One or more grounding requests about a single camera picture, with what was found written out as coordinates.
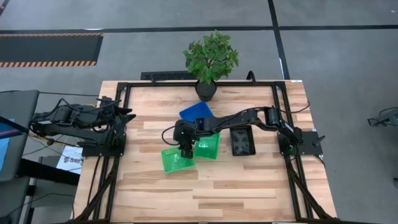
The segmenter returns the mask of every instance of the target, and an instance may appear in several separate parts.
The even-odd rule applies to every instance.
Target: black plant pot
[[[217,90],[217,84],[213,80],[210,84],[205,82],[200,83],[199,80],[195,84],[195,90],[199,96],[199,99],[202,101],[210,101]]]

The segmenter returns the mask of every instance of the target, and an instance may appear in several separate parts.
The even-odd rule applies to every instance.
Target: potted plant
[[[230,37],[216,30],[215,35],[203,36],[204,44],[193,41],[183,53],[187,59],[185,66],[198,80],[195,90],[199,99],[210,101],[217,90],[216,82],[239,66],[238,52],[229,45]]]

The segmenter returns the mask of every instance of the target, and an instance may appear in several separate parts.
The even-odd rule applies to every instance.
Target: black floor mat
[[[141,80],[196,80],[192,73],[187,71],[174,72],[141,72]]]
[[[0,67],[96,65],[103,34],[0,34]]]

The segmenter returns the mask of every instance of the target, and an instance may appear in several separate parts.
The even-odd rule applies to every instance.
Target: blue plastic bin
[[[197,118],[208,118],[213,116],[209,106],[201,101],[180,112],[180,117],[184,121],[194,122]]]

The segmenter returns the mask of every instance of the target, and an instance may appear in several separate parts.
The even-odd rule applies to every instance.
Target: green leaves
[[[185,67],[192,72],[200,82],[210,83],[222,76],[228,77],[232,68],[239,66],[238,52],[233,50],[228,41],[228,35],[216,30],[215,34],[203,36],[204,44],[200,41],[189,44],[183,54],[186,58]]]

